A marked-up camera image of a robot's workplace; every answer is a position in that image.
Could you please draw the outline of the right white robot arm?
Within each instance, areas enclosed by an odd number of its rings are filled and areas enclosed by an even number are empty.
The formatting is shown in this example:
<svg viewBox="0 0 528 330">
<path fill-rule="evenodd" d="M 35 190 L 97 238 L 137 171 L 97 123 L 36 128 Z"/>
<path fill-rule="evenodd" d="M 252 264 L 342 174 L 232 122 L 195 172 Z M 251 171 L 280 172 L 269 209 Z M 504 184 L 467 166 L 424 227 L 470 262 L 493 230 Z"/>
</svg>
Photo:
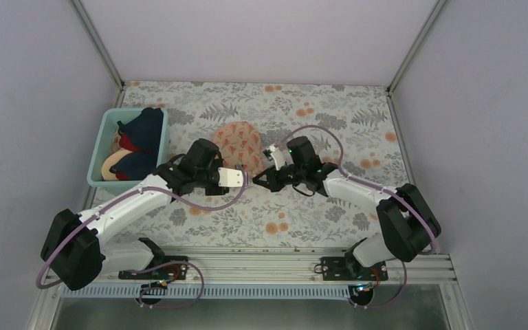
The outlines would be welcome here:
<svg viewBox="0 0 528 330">
<path fill-rule="evenodd" d="M 363 279 L 382 261 L 410 262 L 441 234 L 441 226 L 416 186 L 387 188 L 346 176 L 337 164 L 323 162 L 304 136 L 288 141 L 287 148 L 291 164 L 285 163 L 274 145 L 265 149 L 265 156 L 274 165 L 255 176 L 254 184 L 273 193 L 303 184 L 309 196 L 318 194 L 359 207 L 375 207 L 381 231 L 346 251 L 344 268 L 350 278 Z"/>
</svg>

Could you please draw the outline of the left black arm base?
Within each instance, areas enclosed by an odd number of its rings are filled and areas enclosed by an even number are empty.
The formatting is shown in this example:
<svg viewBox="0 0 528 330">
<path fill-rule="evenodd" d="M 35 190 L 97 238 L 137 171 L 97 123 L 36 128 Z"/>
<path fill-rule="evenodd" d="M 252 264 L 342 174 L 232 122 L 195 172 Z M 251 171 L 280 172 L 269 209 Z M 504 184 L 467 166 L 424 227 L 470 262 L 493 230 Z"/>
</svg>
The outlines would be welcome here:
<svg viewBox="0 0 528 330">
<path fill-rule="evenodd" d="M 164 263 L 170 263 L 173 261 L 185 261 L 188 262 L 187 256 L 156 256 L 149 263 L 146 269 L 162 265 Z M 176 265 L 163 265 L 160 268 L 154 269 L 150 272 L 145 273 L 132 273 L 128 271 L 120 271 L 118 273 L 118 278 L 120 280 L 140 280 L 147 281 L 147 284 L 142 284 L 140 286 L 140 292 L 135 297 L 135 300 L 138 301 L 140 298 L 140 293 L 147 288 L 153 288 L 149 293 L 145 293 L 147 296 L 158 296 L 160 288 L 168 288 L 168 285 L 174 281 L 182 281 L 186 279 L 188 266 L 186 264 L 176 264 Z"/>
</svg>

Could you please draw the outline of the peach floral mesh laundry bag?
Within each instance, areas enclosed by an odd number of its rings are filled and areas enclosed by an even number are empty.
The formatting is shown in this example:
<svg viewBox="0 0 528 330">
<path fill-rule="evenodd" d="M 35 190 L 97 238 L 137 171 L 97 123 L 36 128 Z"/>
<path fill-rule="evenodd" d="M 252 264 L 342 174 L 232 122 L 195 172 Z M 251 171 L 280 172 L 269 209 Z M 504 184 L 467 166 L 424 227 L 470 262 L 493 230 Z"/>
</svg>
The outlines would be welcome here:
<svg viewBox="0 0 528 330">
<path fill-rule="evenodd" d="M 211 141 L 219 147 L 224 167 L 242 165 L 249 177 L 263 171 L 261 137 L 250 123 L 227 124 L 212 135 Z"/>
</svg>

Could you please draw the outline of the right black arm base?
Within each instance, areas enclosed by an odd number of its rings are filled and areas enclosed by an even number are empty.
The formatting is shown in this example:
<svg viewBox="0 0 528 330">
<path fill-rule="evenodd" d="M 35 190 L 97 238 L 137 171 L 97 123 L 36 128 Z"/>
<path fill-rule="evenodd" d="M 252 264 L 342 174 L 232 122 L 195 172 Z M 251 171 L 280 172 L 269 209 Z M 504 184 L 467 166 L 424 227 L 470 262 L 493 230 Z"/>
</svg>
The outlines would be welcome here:
<svg viewBox="0 0 528 330">
<path fill-rule="evenodd" d="M 368 305 L 374 297 L 374 289 L 388 280 L 385 262 L 370 267 L 361 266 L 355 258 L 326 256 L 314 265 L 313 272 L 323 281 L 352 282 L 348 285 L 349 298 L 353 305 Z"/>
</svg>

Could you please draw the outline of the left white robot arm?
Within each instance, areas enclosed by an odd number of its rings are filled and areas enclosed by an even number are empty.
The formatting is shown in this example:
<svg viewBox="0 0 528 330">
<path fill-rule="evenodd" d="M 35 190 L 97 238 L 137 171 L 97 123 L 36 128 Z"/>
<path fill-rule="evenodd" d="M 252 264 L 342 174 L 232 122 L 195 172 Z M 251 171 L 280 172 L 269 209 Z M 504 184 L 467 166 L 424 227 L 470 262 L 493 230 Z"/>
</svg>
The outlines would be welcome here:
<svg viewBox="0 0 528 330">
<path fill-rule="evenodd" d="M 53 271 L 70 290 L 86 287 L 99 275 L 120 271 L 141 273 L 146 278 L 159 276 L 164 259 L 148 239 L 112 244 L 110 240 L 136 219 L 155 209 L 184 199 L 194 189 L 206 195 L 225 195 L 231 188 L 245 190 L 245 173 L 226 168 L 219 147 L 198 139 L 185 154 L 179 154 L 153 169 L 140 183 L 99 206 L 74 213 L 61 210 L 53 218 L 41 250 L 44 261 L 36 286 L 49 288 L 43 282 Z"/>
</svg>

